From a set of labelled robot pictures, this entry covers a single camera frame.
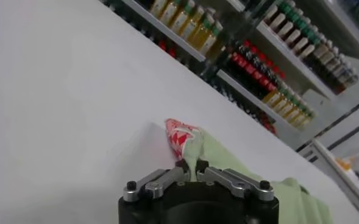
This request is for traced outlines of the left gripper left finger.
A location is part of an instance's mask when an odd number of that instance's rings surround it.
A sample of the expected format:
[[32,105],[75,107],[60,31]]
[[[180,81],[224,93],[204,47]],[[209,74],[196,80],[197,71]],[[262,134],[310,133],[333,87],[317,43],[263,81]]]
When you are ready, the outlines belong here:
[[186,182],[190,180],[190,168],[182,159],[175,162],[172,169],[157,169],[138,181],[128,181],[123,190],[123,200],[136,202],[145,195],[152,199],[161,198],[164,191],[175,182]]

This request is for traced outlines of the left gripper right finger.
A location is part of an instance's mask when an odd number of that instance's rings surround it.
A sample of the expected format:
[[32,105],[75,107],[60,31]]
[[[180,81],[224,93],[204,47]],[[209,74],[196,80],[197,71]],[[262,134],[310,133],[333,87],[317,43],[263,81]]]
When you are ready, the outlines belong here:
[[205,160],[197,160],[196,176],[198,181],[215,182],[224,186],[234,197],[246,198],[248,195],[254,195],[265,202],[274,199],[274,189],[269,181],[257,181],[233,169],[217,169],[209,166]]

